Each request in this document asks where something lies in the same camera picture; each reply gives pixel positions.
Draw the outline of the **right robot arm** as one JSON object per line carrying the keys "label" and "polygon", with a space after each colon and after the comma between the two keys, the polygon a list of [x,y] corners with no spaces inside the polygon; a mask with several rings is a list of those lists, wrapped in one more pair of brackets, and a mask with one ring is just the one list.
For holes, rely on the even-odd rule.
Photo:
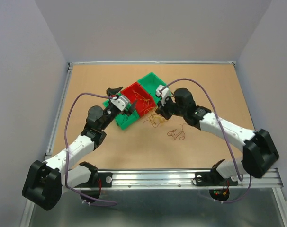
{"label": "right robot arm", "polygon": [[187,125],[211,133],[242,152],[242,158],[231,156],[231,160],[220,160],[211,169],[210,179],[221,184],[231,176],[249,174],[262,178],[279,159],[278,151],[268,131],[254,131],[235,125],[208,108],[196,105],[192,94],[186,88],[178,88],[173,94],[160,85],[156,88],[160,99],[156,113],[166,120],[172,116],[184,119]]}

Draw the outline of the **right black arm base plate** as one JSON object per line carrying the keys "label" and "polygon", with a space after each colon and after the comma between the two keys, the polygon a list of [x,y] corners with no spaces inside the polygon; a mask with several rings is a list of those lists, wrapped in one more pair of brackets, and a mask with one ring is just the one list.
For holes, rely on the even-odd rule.
{"label": "right black arm base plate", "polygon": [[193,184],[198,187],[203,186],[237,186],[238,181],[233,181],[231,178],[224,179],[220,174],[212,171],[195,172],[192,180]]}

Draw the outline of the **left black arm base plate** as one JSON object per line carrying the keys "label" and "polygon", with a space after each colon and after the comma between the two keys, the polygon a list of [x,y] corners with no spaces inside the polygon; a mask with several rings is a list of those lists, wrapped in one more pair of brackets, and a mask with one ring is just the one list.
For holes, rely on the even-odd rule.
{"label": "left black arm base plate", "polygon": [[87,181],[81,181],[81,183],[74,186],[74,188],[110,188],[112,187],[112,177],[113,173],[111,172],[98,172],[97,175],[87,177]]}

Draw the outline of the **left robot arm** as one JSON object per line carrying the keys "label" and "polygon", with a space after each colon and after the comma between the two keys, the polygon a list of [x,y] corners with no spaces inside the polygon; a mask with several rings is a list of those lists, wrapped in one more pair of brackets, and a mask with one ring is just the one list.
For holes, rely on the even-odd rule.
{"label": "left robot arm", "polygon": [[88,110],[84,129],[74,142],[69,144],[65,136],[65,149],[43,162],[37,160],[32,163],[22,189],[23,197],[44,210],[52,209],[67,190],[79,194],[88,205],[117,205],[115,201],[90,197],[76,190],[75,187],[82,183],[93,186],[98,180],[98,171],[87,162],[76,168],[73,166],[102,144],[107,135],[104,130],[119,114],[130,116],[135,110],[136,102],[132,103],[121,90],[122,87],[106,90],[104,99],[108,100],[107,107],[94,105]]}

